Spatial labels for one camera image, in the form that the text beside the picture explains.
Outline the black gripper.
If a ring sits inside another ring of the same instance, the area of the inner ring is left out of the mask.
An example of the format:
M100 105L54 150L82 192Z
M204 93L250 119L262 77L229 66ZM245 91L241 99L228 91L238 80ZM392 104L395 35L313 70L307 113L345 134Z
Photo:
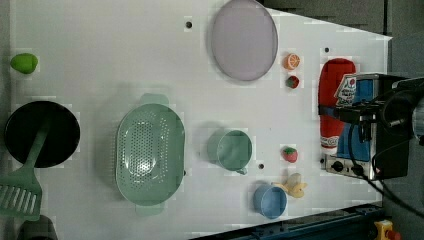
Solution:
M362 101L351 106L318 106L320 116L349 124L379 120L391 134L413 135L413 112L423 99L423 78L385 77L379 82L383 103Z

